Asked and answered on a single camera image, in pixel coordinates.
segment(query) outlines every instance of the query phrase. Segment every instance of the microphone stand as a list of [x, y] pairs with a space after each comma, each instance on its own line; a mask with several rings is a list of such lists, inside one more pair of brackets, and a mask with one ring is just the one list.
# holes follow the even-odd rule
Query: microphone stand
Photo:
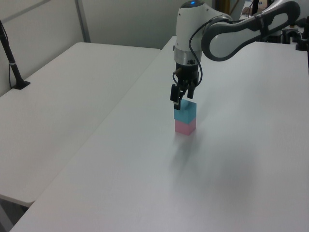
[[0, 40], [1, 40], [2, 46], [4, 48], [6, 57], [9, 60], [10, 66], [11, 66], [12, 71], [14, 73], [14, 76], [16, 78], [16, 85], [13, 86], [12, 88], [23, 89], [24, 87], [28, 86], [30, 84], [30, 82], [29, 81], [24, 81], [21, 78], [21, 75], [19, 73], [17, 64], [15, 62], [14, 56], [13, 56], [11, 48], [9, 46], [9, 41], [8, 41], [7, 35], [5, 33], [5, 29], [3, 27], [3, 24], [1, 23], [1, 20], [0, 20]]

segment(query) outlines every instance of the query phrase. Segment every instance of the black cable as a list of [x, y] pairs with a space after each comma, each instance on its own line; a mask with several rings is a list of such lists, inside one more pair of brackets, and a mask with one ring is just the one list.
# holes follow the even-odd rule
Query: black cable
[[200, 61], [199, 61], [198, 58], [197, 58], [197, 55], [195, 54], [195, 52], [194, 52], [193, 49], [192, 49], [191, 41], [192, 41], [193, 37], [194, 37], [203, 27], [205, 27], [207, 24], [209, 24], [209, 23], [210, 23], [213, 19], [215, 19], [215, 18], [217, 18], [217, 17], [212, 18], [211, 20], [209, 20], [208, 22], [206, 22], [206, 23], [204, 23], [202, 26], [200, 26], [200, 27], [193, 33], [193, 35], [191, 36], [191, 38], [189, 39], [189, 48], [190, 48], [190, 50], [191, 50], [191, 52], [192, 52], [194, 58], [197, 60], [197, 63], [198, 63], [198, 66], [199, 66], [199, 70], [200, 70], [200, 72], [201, 72], [201, 77], [200, 77], [200, 79], [199, 79], [199, 82], [197, 83], [197, 86], [201, 83], [201, 81], [202, 81], [202, 79], [203, 79], [203, 70], [202, 70], [201, 63], [200, 63]]
[[247, 10], [248, 11], [248, 18], [249, 18], [249, 15], [250, 15], [250, 9], [251, 9], [252, 5], [253, 5], [253, 1], [252, 1], [251, 5], [248, 7], [248, 10]]
[[11, 85], [11, 65], [9, 64], [9, 83], [10, 83], [10, 88], [12, 89]]
[[[5, 37], [6, 37], [6, 41], [8, 42], [9, 44], [9, 37], [8, 37], [8, 34], [6, 33], [6, 30], [4, 28], [3, 25], [1, 25], [2, 27], [2, 30], [4, 31], [4, 34], [5, 34]], [[12, 89], [12, 84], [11, 84], [11, 65], [9, 64], [9, 84], [10, 84], [10, 88]]]
[[[189, 48], [190, 48], [190, 50], [191, 50], [191, 52], [192, 52], [194, 58], [197, 60], [197, 64], [198, 64], [199, 69], [200, 69], [200, 72], [201, 72], [200, 80], [199, 80], [199, 82], [197, 83], [197, 86], [201, 83], [201, 81], [202, 81], [202, 79], [203, 79], [203, 69], [202, 69], [201, 63], [200, 63], [200, 61], [199, 61], [197, 55], [195, 54], [195, 52], [194, 52], [193, 49], [192, 49], [191, 41], [192, 41], [193, 37], [194, 37], [203, 27], [205, 27], [207, 24], [209, 24], [209, 23], [210, 23], [213, 19], [215, 19], [215, 18], [217, 18], [217, 17], [214, 17], [214, 18], [210, 19], [208, 22], [206, 22], [206, 23], [204, 23], [202, 26], [200, 26], [200, 27], [193, 33], [193, 35], [190, 37], [190, 40], [189, 40]], [[235, 20], [235, 21], [228, 21], [228, 23], [239, 23], [239, 22], [241, 22], [241, 21], [243, 21], [243, 19], [241, 19], [241, 20]], [[176, 71], [173, 72], [173, 80], [174, 80], [174, 82], [175, 82], [177, 85], [179, 85], [180, 87], [184, 88], [184, 87], [183, 87], [181, 84], [179, 84], [179, 82], [177, 82], [176, 79], [175, 79], [175, 73], [176, 73]]]

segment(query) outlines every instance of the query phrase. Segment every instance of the cable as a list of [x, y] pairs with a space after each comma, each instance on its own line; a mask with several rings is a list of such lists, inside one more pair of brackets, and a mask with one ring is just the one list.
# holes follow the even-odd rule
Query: cable
[[[200, 63], [200, 61], [199, 61], [197, 55], [196, 55], [195, 52], [193, 51], [193, 48], [192, 48], [192, 46], [191, 46], [191, 41], [192, 41], [193, 37], [194, 37], [203, 27], [205, 27], [207, 24], [209, 24], [209, 23], [210, 23], [213, 19], [215, 19], [215, 18], [217, 18], [217, 17], [214, 17], [214, 18], [210, 19], [209, 21], [207, 21], [206, 23], [204, 23], [202, 26], [200, 26], [200, 27], [193, 33], [193, 35], [192, 35], [192, 36], [190, 37], [190, 39], [189, 39], [189, 48], [190, 48], [190, 50], [191, 50], [191, 52], [192, 52], [194, 58], [195, 58], [196, 61], [197, 61], [197, 64], [198, 64], [198, 66], [199, 66], [200, 73], [201, 73], [199, 82], [197, 83], [197, 86], [201, 83], [201, 81], [202, 81], [202, 79], [203, 79], [203, 69], [202, 69], [201, 63]], [[236, 21], [227, 21], [227, 22], [228, 22], [228, 23], [239, 23], [239, 22], [241, 22], [241, 21], [243, 21], [243, 19], [241, 19], [241, 20], [236, 20]], [[175, 82], [177, 85], [179, 85], [180, 87], [184, 88], [184, 87], [183, 87], [181, 84], [179, 84], [179, 82], [176, 81], [176, 79], [175, 79], [175, 73], [176, 73], [176, 71], [173, 72], [173, 80], [174, 80], [174, 82]]]
[[9, 65], [9, 83], [10, 83], [10, 88], [12, 89], [11, 85], [11, 66]]
[[206, 22], [206, 23], [204, 23], [202, 26], [200, 26], [200, 27], [193, 33], [193, 35], [191, 36], [191, 38], [189, 39], [189, 48], [190, 48], [190, 50], [191, 50], [191, 52], [192, 52], [194, 58], [197, 60], [197, 63], [198, 63], [198, 66], [199, 66], [199, 70], [200, 70], [200, 72], [201, 72], [201, 77], [200, 77], [200, 79], [199, 79], [199, 82], [197, 83], [197, 86], [201, 83], [201, 81], [202, 81], [202, 79], [203, 79], [203, 70], [202, 70], [201, 63], [200, 63], [200, 61], [199, 61], [198, 58], [197, 58], [197, 55], [195, 54], [195, 52], [194, 52], [193, 49], [192, 49], [191, 41], [192, 41], [193, 37], [199, 32], [199, 30], [201, 30], [203, 27], [205, 27], [207, 24], [209, 24], [209, 23], [210, 23], [213, 19], [215, 19], [215, 18], [217, 18], [217, 17], [212, 18], [211, 20], [209, 20], [208, 22]]
[[[6, 41], [8, 42], [9, 44], [9, 37], [8, 37], [8, 34], [6, 33], [6, 30], [4, 28], [3, 25], [1, 25], [3, 31], [4, 31], [4, 34], [5, 34], [5, 37], [6, 37]], [[12, 89], [12, 84], [11, 84], [11, 65], [9, 64], [9, 84], [10, 84], [10, 88]]]
[[9, 37], [8, 37], [8, 34], [6, 33], [4, 26], [2, 25], [1, 27], [2, 27], [2, 29], [3, 29], [3, 31], [4, 31], [4, 34], [5, 34], [6, 40], [7, 40], [7, 42], [9, 43]]

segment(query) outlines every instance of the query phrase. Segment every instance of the white table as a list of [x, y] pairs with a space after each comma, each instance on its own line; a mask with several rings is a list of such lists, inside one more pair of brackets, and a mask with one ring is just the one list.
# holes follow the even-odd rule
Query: white table
[[187, 137], [169, 101], [174, 43], [12, 232], [309, 231], [307, 53], [253, 43], [203, 56]]
[[0, 198], [30, 206], [160, 50], [77, 43], [0, 98]]

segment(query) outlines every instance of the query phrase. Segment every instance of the white wall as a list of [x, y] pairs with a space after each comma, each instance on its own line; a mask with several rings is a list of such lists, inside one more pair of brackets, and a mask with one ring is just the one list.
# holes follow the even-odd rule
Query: white wall
[[[92, 43], [162, 49], [186, 0], [82, 0]], [[212, 0], [206, 3], [211, 6]]]
[[[83, 41], [74, 0], [48, 1], [3, 25], [23, 79]], [[0, 45], [0, 96], [9, 90], [8, 75], [9, 63]]]

